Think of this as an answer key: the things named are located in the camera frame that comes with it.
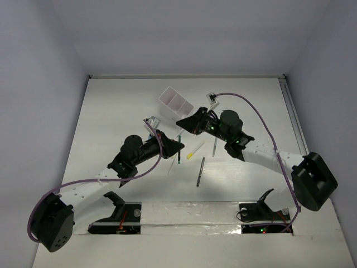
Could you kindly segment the green fineliner pen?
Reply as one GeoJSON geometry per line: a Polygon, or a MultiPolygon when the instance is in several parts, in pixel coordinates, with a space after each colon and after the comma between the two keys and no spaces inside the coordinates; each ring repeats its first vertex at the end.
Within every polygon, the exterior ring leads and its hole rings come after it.
{"type": "MultiPolygon", "coordinates": [[[[181,144],[181,134],[178,135],[178,142],[181,144]]],[[[181,164],[181,149],[177,153],[177,163],[181,164]]]]}

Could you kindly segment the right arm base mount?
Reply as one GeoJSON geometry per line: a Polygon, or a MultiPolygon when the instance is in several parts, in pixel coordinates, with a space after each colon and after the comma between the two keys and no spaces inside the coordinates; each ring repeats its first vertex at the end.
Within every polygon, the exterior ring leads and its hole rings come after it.
{"type": "MultiPolygon", "coordinates": [[[[267,190],[256,202],[239,204],[236,218],[242,223],[242,234],[281,233],[288,226],[291,221],[289,211],[287,215],[282,210],[274,212],[265,203],[272,191],[267,190]]],[[[293,233],[292,227],[284,233],[293,233]]]]}

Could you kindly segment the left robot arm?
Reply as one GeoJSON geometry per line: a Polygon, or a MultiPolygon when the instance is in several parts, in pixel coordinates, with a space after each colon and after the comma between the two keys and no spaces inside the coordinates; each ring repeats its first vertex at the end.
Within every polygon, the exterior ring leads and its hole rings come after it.
{"type": "Polygon", "coordinates": [[[49,252],[56,252],[72,236],[76,216],[100,197],[112,200],[105,205],[104,214],[113,221],[122,219],[125,202],[114,193],[114,186],[146,176],[160,160],[184,147],[160,130],[154,130],[147,141],[137,135],[128,136],[119,153],[97,176],[62,184],[41,197],[27,222],[28,237],[49,252]]]}

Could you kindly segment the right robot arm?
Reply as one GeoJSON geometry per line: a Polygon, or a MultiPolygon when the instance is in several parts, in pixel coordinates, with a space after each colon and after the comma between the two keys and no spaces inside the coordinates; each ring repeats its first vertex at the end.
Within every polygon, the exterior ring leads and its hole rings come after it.
{"type": "Polygon", "coordinates": [[[272,191],[257,204],[261,218],[269,219],[278,210],[295,206],[318,211],[338,186],[319,154],[292,154],[258,142],[242,131],[243,122],[232,110],[224,110],[217,117],[201,107],[192,116],[177,121],[176,125],[194,135],[206,132],[223,140],[231,157],[265,167],[288,180],[286,188],[272,191]]]}

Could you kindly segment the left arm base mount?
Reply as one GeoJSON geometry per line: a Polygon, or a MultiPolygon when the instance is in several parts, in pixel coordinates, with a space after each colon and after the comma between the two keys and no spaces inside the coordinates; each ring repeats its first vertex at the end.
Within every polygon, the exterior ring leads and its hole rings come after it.
{"type": "Polygon", "coordinates": [[[115,192],[107,192],[104,197],[111,200],[114,210],[109,217],[91,223],[88,232],[92,235],[139,235],[142,203],[126,203],[115,192]]]}

